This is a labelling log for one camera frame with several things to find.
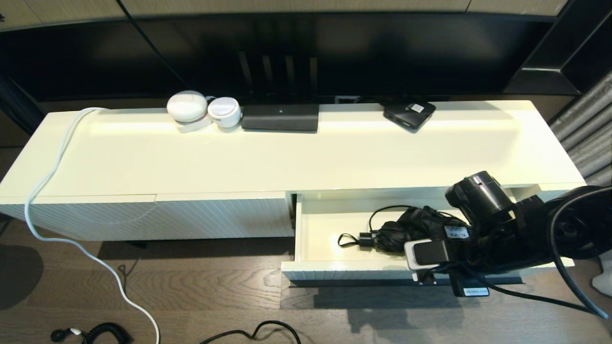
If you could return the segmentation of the white TV cabinet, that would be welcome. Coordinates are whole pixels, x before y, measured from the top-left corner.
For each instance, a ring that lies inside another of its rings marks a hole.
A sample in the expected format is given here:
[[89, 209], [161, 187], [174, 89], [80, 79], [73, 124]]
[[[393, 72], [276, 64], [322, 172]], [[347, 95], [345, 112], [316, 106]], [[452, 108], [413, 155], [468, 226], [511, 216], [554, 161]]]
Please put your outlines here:
[[528, 101], [437, 104], [416, 133], [376, 105], [328, 105], [316, 133], [208, 126], [157, 109], [51, 113], [0, 183], [0, 213], [75, 240], [293, 237], [301, 194], [445, 187], [487, 171], [514, 201], [584, 185]]

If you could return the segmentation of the large white dome device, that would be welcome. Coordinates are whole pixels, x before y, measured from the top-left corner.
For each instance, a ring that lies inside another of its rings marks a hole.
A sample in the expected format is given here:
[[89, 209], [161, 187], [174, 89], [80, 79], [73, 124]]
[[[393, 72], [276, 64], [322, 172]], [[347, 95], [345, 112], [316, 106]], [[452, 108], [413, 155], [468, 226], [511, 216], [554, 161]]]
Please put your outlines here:
[[208, 100], [197, 91], [182, 91], [169, 98], [166, 111], [177, 122], [193, 122], [203, 118]]

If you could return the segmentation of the black umbrella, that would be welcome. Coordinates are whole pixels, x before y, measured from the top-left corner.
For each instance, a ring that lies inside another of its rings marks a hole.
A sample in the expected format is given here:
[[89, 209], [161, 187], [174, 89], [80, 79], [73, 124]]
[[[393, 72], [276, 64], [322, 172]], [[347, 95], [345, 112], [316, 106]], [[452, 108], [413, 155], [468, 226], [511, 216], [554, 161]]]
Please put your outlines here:
[[[398, 220], [387, 221], [380, 229], [373, 229], [372, 220], [376, 214], [396, 208], [405, 209]], [[404, 244], [410, 241], [450, 238], [448, 229], [466, 230], [465, 234], [459, 235], [459, 239], [468, 239], [471, 232], [471, 226], [463, 220], [428, 205], [422, 208], [413, 205], [389, 205], [374, 211], [369, 218], [367, 232], [359, 233], [358, 237], [343, 233], [338, 237], [337, 244], [342, 248], [357, 245], [363, 249], [374, 248], [384, 253], [404, 253]]]

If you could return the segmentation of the grey curtain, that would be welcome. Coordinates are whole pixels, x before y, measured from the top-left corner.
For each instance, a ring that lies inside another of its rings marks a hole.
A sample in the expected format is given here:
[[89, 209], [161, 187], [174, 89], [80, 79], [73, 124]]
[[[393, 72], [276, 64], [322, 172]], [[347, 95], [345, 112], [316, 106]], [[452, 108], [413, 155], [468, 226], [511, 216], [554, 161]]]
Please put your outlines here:
[[549, 127], [588, 185], [612, 187], [612, 70]]

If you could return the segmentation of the black television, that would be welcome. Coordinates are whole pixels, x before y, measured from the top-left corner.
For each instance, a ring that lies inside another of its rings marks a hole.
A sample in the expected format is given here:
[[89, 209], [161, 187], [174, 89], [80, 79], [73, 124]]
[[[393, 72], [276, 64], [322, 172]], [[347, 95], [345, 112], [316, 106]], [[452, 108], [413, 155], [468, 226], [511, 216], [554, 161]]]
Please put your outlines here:
[[0, 32], [0, 71], [38, 101], [501, 92], [553, 20], [467, 13], [126, 19]]

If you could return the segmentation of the white fluted drawer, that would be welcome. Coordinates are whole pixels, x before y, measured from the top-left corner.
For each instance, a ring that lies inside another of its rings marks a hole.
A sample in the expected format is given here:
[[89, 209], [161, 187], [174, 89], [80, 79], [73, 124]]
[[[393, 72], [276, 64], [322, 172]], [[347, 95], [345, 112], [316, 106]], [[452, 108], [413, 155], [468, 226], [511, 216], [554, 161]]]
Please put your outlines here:
[[[451, 207], [445, 187], [414, 189], [326, 190], [304, 193], [297, 198], [295, 259], [282, 263], [282, 273], [295, 284], [307, 281], [402, 280], [415, 282], [405, 256], [387, 254], [357, 246], [342, 248], [338, 237], [349, 233], [357, 237], [369, 230], [374, 211], [389, 205], [428, 205], [461, 220], [465, 216]], [[378, 229], [395, 221], [404, 208], [382, 211], [372, 225]]]

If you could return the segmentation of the black shelf unit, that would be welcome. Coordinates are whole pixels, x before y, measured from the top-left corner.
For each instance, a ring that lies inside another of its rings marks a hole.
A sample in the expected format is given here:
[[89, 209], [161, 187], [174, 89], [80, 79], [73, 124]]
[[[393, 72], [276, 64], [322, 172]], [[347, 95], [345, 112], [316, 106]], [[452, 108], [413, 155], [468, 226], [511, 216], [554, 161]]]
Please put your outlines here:
[[42, 123], [45, 114], [26, 92], [10, 77], [0, 72], [0, 110], [25, 133], [32, 135]]
[[612, 0], [569, 0], [503, 90], [577, 96], [612, 71]]

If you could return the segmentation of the small white round device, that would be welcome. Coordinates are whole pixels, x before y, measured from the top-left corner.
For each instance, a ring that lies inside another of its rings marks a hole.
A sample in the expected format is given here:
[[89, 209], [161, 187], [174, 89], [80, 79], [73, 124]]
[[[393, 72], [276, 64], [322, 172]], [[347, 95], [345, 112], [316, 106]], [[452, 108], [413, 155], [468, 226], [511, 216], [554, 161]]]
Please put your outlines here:
[[242, 119], [242, 108], [232, 97], [220, 97], [208, 104], [208, 116], [219, 127], [238, 126]]

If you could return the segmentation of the black box with white label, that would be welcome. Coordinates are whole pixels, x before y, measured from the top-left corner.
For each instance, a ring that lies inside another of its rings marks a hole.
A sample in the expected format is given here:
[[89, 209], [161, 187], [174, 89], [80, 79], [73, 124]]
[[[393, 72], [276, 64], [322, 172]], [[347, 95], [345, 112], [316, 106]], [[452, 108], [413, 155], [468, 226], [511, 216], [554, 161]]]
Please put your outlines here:
[[383, 116], [405, 130], [416, 133], [433, 116], [437, 107], [421, 100], [383, 105]]

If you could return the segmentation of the black router with antennas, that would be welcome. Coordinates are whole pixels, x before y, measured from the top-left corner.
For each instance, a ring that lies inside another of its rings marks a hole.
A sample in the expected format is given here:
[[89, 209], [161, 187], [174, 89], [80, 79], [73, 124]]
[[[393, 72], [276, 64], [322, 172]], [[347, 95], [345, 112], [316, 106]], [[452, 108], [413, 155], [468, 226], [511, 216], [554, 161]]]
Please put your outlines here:
[[292, 54], [238, 53], [246, 85], [238, 96], [246, 131], [316, 133], [320, 100], [317, 59]]

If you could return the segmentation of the white flat device base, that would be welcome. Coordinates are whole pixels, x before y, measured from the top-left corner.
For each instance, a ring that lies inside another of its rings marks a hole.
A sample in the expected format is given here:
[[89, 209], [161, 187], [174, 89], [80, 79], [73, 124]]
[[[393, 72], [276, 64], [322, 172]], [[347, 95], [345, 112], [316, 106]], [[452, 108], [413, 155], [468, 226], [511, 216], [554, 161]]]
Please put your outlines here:
[[210, 126], [211, 124], [213, 124], [213, 121], [208, 116], [204, 116], [190, 122], [181, 122], [179, 120], [175, 121], [175, 126], [181, 134], [201, 130]]

